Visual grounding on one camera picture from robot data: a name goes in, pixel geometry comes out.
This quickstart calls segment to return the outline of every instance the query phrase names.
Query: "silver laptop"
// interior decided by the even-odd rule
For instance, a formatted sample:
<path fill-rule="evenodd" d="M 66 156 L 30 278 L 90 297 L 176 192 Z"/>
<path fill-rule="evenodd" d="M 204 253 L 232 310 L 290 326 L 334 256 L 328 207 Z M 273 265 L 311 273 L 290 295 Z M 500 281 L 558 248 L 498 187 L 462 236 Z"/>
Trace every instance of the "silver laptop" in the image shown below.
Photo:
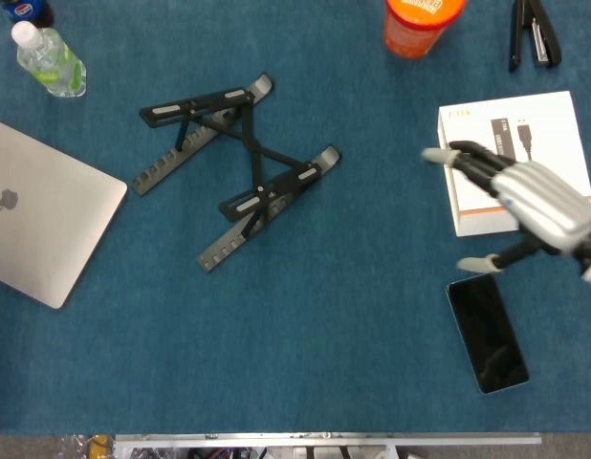
<path fill-rule="evenodd" d="M 0 123 L 0 281 L 60 308 L 126 189 Z"/>

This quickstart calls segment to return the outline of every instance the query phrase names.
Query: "water bottle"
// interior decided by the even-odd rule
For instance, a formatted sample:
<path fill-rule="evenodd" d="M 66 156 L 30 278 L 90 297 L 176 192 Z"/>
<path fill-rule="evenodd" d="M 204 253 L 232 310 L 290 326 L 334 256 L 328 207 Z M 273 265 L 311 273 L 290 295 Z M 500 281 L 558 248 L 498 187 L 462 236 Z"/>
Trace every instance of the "water bottle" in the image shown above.
<path fill-rule="evenodd" d="M 53 29 L 37 29 L 28 21 L 12 26 L 19 45 L 17 62 L 59 98 L 85 94 L 85 66 Z"/>
<path fill-rule="evenodd" d="M 0 0 L 12 22 L 30 21 L 36 27 L 51 27 L 54 12 L 47 0 Z"/>

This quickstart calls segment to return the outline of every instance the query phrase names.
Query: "orange tumbler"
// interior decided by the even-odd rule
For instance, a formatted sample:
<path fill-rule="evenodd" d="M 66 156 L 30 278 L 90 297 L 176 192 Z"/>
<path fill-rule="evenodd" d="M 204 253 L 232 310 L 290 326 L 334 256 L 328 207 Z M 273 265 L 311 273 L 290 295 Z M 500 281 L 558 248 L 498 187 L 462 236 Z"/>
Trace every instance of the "orange tumbler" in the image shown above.
<path fill-rule="evenodd" d="M 467 0 L 386 0 L 384 43 L 396 55 L 423 57 Z"/>

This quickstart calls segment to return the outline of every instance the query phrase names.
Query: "robotic hand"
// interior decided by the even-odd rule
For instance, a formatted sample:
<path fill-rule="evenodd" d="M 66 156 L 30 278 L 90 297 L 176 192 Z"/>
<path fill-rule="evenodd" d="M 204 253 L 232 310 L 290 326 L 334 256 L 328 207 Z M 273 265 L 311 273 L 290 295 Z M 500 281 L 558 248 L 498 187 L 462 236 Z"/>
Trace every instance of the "robotic hand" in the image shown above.
<path fill-rule="evenodd" d="M 582 278 L 591 283 L 591 203 L 542 164 L 517 163 L 494 155 L 475 142 L 452 142 L 450 150 L 428 148 L 427 161 L 461 170 L 496 198 L 519 222 L 525 237 L 515 246 L 486 258 L 465 258 L 462 270 L 499 273 L 544 250 L 572 255 Z"/>

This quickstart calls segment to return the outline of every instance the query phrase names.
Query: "product box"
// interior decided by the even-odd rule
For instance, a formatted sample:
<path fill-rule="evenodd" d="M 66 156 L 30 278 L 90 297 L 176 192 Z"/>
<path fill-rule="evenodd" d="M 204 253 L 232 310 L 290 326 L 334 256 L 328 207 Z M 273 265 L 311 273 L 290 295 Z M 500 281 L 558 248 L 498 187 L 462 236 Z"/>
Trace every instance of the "product box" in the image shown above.
<path fill-rule="evenodd" d="M 591 199 L 591 184 L 569 92 L 440 108 L 438 139 L 478 142 L 519 162 L 536 161 Z M 516 220 L 462 172 L 445 168 L 455 232 L 472 236 L 516 230 Z"/>

